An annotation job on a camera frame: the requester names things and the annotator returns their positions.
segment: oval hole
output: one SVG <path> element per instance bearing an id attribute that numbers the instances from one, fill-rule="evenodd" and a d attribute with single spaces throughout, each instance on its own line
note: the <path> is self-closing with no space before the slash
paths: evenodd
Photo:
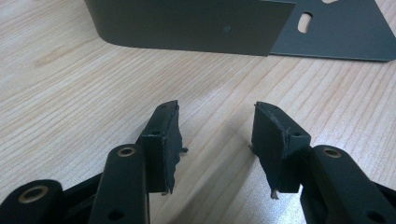
<path id="1" fill-rule="evenodd" d="M 301 15 L 301 18 L 298 22 L 298 31 L 300 31 L 303 34 L 308 33 L 308 29 L 309 29 L 309 24 L 312 21 L 312 14 L 309 12 L 305 12 L 303 13 L 303 15 Z"/>
<path id="2" fill-rule="evenodd" d="M 336 2 L 338 0 L 322 0 L 322 2 L 326 3 L 326 4 L 331 4 L 333 2 Z"/>

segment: wooden surface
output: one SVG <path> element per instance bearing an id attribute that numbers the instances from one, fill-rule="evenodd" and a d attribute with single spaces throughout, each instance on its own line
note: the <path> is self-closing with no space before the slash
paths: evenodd
<path id="1" fill-rule="evenodd" d="M 393 33 L 396 2 L 377 0 Z M 304 223 L 299 195 L 270 199 L 248 149 L 254 104 L 283 108 L 396 189 L 396 62 L 129 49 L 98 37 L 83 1 L 0 2 L 0 200 L 35 179 L 100 173 L 156 105 L 177 99 L 184 147 L 152 223 Z"/>

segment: wood grain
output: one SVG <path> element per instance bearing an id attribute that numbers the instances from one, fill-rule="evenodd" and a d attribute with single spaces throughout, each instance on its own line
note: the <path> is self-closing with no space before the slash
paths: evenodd
<path id="1" fill-rule="evenodd" d="M 396 2 L 377 0 L 393 33 Z M 299 195 L 270 200 L 248 149 L 254 104 L 278 105 L 396 189 L 396 62 L 129 49 L 98 37 L 83 1 L 0 2 L 0 200 L 50 178 L 70 188 L 178 99 L 190 152 L 152 223 L 304 223 Z"/>

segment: black metal bracket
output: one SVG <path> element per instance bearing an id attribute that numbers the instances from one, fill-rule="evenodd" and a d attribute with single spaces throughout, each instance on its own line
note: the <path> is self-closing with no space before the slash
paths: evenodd
<path id="1" fill-rule="evenodd" d="M 108 153 L 105 170 L 63 191 L 55 180 L 15 189 L 0 223 L 149 223 L 149 193 L 172 192 L 182 147 L 177 101 L 159 105 L 135 144 Z"/>
<path id="2" fill-rule="evenodd" d="M 296 193 L 307 223 L 395 223 L 396 191 L 370 181 L 342 149 L 309 146 L 311 136 L 283 110 L 258 102 L 252 146 L 272 190 Z"/>
<path id="3" fill-rule="evenodd" d="M 375 0 L 85 0 L 105 41 L 126 47 L 388 62 L 396 38 Z M 311 17 L 308 31 L 297 26 Z"/>

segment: metal ring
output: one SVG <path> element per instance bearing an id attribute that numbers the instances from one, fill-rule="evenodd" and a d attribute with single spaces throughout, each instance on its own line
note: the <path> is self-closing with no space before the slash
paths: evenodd
<path id="1" fill-rule="evenodd" d="M 133 147 L 123 147 L 117 152 L 119 157 L 129 157 L 134 155 L 135 153 L 136 153 L 136 149 L 134 149 Z"/>
<path id="2" fill-rule="evenodd" d="M 336 159 L 342 156 L 339 151 L 328 147 L 323 148 L 323 153 L 328 157 L 332 157 Z"/>
<path id="3" fill-rule="evenodd" d="M 34 190 L 38 190 L 38 192 L 33 193 L 33 195 L 29 195 L 29 193 L 32 193 Z M 49 188 L 47 186 L 35 186 L 24 191 L 18 198 L 18 201 L 20 203 L 32 203 L 44 197 L 48 192 Z"/>

